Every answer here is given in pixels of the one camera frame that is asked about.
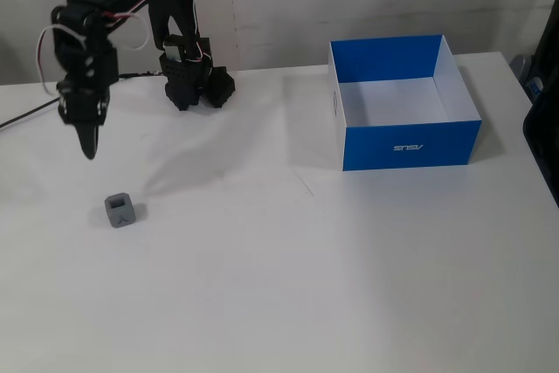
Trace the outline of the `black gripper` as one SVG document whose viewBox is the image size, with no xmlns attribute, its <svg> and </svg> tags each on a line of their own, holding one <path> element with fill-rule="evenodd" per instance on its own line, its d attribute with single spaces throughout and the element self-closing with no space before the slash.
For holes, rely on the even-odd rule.
<svg viewBox="0 0 559 373">
<path fill-rule="evenodd" d="M 75 125 L 84 155 L 93 160 L 99 145 L 98 125 L 107 117 L 110 86 L 120 78 L 117 51 L 113 45 L 92 51 L 63 45 L 56 56 L 66 71 L 56 85 L 59 115 L 65 124 Z"/>
</svg>

